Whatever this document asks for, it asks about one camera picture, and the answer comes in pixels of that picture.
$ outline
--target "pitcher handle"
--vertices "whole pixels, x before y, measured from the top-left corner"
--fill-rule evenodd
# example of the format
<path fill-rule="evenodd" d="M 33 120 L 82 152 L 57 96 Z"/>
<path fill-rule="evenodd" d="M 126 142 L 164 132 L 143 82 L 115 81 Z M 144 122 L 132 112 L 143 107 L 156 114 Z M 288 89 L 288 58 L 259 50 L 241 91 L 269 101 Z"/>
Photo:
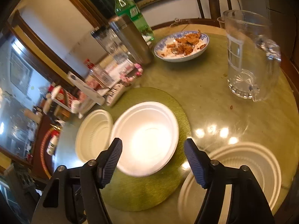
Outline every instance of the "pitcher handle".
<path fill-rule="evenodd" d="M 256 85 L 250 86 L 252 100 L 254 102 L 261 101 L 269 96 L 271 90 L 277 83 L 281 63 L 280 47 L 273 40 L 268 39 L 264 35 L 260 35 L 256 41 L 256 46 L 265 52 L 268 63 L 265 74 L 265 88 L 263 91 L 261 92 L 261 89 Z"/>

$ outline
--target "green bottle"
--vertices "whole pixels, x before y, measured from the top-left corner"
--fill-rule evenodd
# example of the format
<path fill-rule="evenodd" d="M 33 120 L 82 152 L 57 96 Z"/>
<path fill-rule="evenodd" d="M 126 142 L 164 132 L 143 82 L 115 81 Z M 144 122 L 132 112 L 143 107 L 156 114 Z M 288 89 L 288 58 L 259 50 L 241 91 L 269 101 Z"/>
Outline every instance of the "green bottle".
<path fill-rule="evenodd" d="M 154 33 L 150 26 L 147 24 L 143 15 L 135 2 L 130 0 L 114 0 L 115 1 L 115 13 L 117 16 L 127 14 L 132 22 L 135 24 L 139 32 L 143 35 L 146 41 L 154 40 Z"/>

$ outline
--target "metal screw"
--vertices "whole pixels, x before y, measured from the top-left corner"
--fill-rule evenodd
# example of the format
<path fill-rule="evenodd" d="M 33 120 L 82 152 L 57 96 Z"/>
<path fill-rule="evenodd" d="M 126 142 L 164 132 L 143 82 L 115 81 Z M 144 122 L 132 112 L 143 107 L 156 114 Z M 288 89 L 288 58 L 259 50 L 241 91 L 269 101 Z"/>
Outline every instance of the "metal screw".
<path fill-rule="evenodd" d="M 246 165 L 243 165 L 243 166 L 241 167 L 241 169 L 242 169 L 243 171 L 249 171 L 249 167 L 247 167 Z"/>
<path fill-rule="evenodd" d="M 97 162 L 95 160 L 89 160 L 88 165 L 94 166 Z"/>
<path fill-rule="evenodd" d="M 217 166 L 219 164 L 219 162 L 215 159 L 211 160 L 211 164 L 214 166 Z"/>
<path fill-rule="evenodd" d="M 60 165 L 57 169 L 59 172 L 62 172 L 63 170 L 65 170 L 65 166 Z"/>

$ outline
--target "green round placemat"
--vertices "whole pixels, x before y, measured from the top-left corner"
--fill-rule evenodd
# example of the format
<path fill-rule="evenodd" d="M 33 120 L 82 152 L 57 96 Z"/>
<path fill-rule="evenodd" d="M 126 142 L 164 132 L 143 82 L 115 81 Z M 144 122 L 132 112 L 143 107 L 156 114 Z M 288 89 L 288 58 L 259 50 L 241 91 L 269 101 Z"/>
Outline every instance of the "green round placemat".
<path fill-rule="evenodd" d="M 146 177 L 132 177 L 115 170 L 110 184 L 101 190 L 104 202 L 122 211 L 142 211 L 152 208 L 172 194 L 182 178 L 181 165 L 186 161 L 184 141 L 191 135 L 190 124 L 180 104 L 168 93 L 151 87 L 133 88 L 113 107 L 104 107 L 115 122 L 130 107 L 155 101 L 169 107 L 178 121 L 179 139 L 169 162 L 158 172 Z"/>

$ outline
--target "drinking glass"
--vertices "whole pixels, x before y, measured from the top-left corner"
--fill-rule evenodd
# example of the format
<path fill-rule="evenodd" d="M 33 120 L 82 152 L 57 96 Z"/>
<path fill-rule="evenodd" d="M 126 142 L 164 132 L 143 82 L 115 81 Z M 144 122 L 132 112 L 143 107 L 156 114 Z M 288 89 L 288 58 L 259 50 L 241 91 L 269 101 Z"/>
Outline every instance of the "drinking glass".
<path fill-rule="evenodd" d="M 113 57 L 117 64 L 122 64 L 128 58 L 128 55 L 117 43 L 116 38 L 114 37 L 115 33 L 111 33 L 110 30 L 107 30 L 103 26 L 93 31 L 91 35 Z"/>
<path fill-rule="evenodd" d="M 218 17 L 217 21 L 219 22 L 220 28 L 225 29 L 224 17 Z"/>
<path fill-rule="evenodd" d="M 223 13 L 228 38 L 228 86 L 254 102 L 268 98 L 278 80 L 280 48 L 271 40 L 270 21 L 257 13 Z"/>

